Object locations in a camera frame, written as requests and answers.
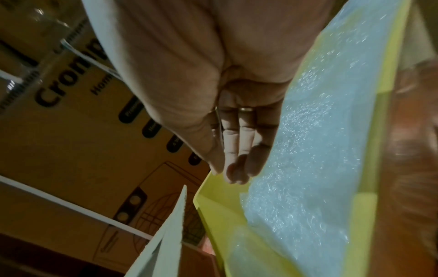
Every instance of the human hand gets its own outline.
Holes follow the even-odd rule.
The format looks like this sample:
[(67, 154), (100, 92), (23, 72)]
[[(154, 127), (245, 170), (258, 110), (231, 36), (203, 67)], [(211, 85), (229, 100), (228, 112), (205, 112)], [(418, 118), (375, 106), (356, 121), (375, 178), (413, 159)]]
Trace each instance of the human hand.
[(239, 184), (268, 159), (286, 89), (332, 2), (83, 0), (105, 52), (149, 115), (213, 173)]

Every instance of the shiny brown surface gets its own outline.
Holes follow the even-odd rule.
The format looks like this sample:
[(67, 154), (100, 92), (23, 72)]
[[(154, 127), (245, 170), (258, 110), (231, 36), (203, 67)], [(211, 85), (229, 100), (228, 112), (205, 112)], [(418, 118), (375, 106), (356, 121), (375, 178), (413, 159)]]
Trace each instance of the shiny brown surface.
[(369, 277), (437, 276), (437, 107), (438, 61), (398, 74)]

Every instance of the black oval label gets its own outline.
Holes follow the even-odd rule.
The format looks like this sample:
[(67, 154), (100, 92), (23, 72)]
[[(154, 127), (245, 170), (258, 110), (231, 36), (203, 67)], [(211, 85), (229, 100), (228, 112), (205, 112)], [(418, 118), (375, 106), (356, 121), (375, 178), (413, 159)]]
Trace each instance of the black oval label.
[(135, 96), (129, 100), (128, 104), (119, 113), (119, 120), (122, 123), (131, 123), (143, 109), (143, 103)]
[(161, 129), (161, 125), (156, 123), (155, 120), (151, 119), (143, 127), (141, 133), (145, 138), (153, 138), (158, 134), (158, 131), (160, 129)]
[(167, 143), (167, 151), (170, 153), (176, 153), (178, 150), (183, 146), (183, 141), (177, 137), (176, 135), (173, 135), (173, 137), (169, 140)]
[(201, 161), (202, 159), (195, 153), (192, 153), (190, 157), (188, 157), (188, 163), (190, 163), (193, 166), (197, 166), (198, 164), (201, 163)]

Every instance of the plastic strapping band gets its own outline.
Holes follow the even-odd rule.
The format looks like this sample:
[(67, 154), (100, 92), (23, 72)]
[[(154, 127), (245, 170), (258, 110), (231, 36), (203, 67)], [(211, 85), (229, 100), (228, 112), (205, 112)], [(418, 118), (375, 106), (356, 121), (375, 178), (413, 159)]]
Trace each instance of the plastic strapping band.
[(0, 175), (0, 182), (5, 183), (7, 185), (10, 185), (12, 187), (15, 187), (17, 189), (23, 190), (25, 192), (31, 193), (33, 195), (36, 195), (38, 197), (41, 197), (41, 198), (43, 198), (45, 200), (51, 201), (51, 202), (56, 203), (58, 205), (64, 206), (64, 207), (66, 207), (68, 209), (71, 209), (71, 210), (73, 210), (75, 212), (78, 212), (78, 213), (81, 213), (83, 215), (86, 215), (86, 216), (91, 217), (93, 219), (102, 221), (102, 222), (104, 222), (106, 224), (113, 225), (113, 226), (115, 226), (117, 228), (120, 228), (120, 229), (122, 229), (122, 230), (124, 230), (126, 232), (129, 232), (131, 234), (137, 235), (137, 236), (142, 237), (144, 239), (147, 239), (147, 240), (151, 240), (152, 239), (151, 235), (143, 233), (142, 231), (139, 231), (139, 230), (137, 230), (135, 228), (132, 228), (132, 227), (130, 227), (128, 225), (125, 225), (123, 223), (120, 223), (120, 222), (118, 222), (116, 220), (112, 220), (111, 218), (108, 218), (108, 217), (103, 216), (101, 214), (98, 214), (96, 212), (90, 211), (89, 209), (86, 209), (86, 208), (83, 208), (81, 206), (78, 206), (78, 205), (75, 205), (73, 203), (70, 203), (68, 201), (62, 200), (62, 199), (60, 199), (58, 197), (55, 197), (55, 196), (53, 196), (51, 194), (45, 193), (45, 192), (43, 192), (43, 191), (41, 191), (39, 189), (29, 187), (29, 186), (27, 186), (27, 185), (25, 185), (23, 183), (14, 181), (12, 179), (6, 178), (6, 177), (1, 176), (1, 175)]
[(114, 77), (116, 77), (117, 79), (119, 79), (120, 81), (122, 80), (122, 77), (117, 73), (117, 71), (115, 71), (112, 68), (109, 68), (95, 60), (93, 60), (92, 58), (88, 57), (85, 54), (82, 54), (81, 52), (79, 52), (78, 50), (76, 50), (73, 46), (70, 45), (70, 43), (68, 43), (65, 39), (61, 40), (61, 44), (67, 48), (68, 50), (70, 50), (71, 52), (73, 52), (75, 55), (81, 57), (82, 59), (86, 60), (87, 62), (99, 67), (100, 69), (102, 69), (103, 71), (105, 71), (106, 73), (109, 73), (111, 75), (113, 75)]
[(12, 74), (9, 74), (3, 70), (0, 70), (0, 78), (10, 80), (14, 83), (21, 84), (23, 82), (23, 79), (17, 76), (14, 76)]

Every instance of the fan grille drawing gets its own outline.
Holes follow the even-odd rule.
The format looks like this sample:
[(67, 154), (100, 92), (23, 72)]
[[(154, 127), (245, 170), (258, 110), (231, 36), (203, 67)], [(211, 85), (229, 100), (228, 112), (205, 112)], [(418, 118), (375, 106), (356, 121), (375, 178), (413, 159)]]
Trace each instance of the fan grille drawing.
[[(135, 228), (147, 234), (154, 235), (173, 211), (179, 194), (180, 193), (168, 194), (149, 205), (138, 219)], [(193, 197), (194, 193), (188, 193), (182, 240), (197, 245), (205, 235), (205, 230), (192, 201), (189, 201), (189, 199), (193, 199)], [(143, 250), (146, 244), (146, 240), (134, 236), (134, 246), (138, 253)]]

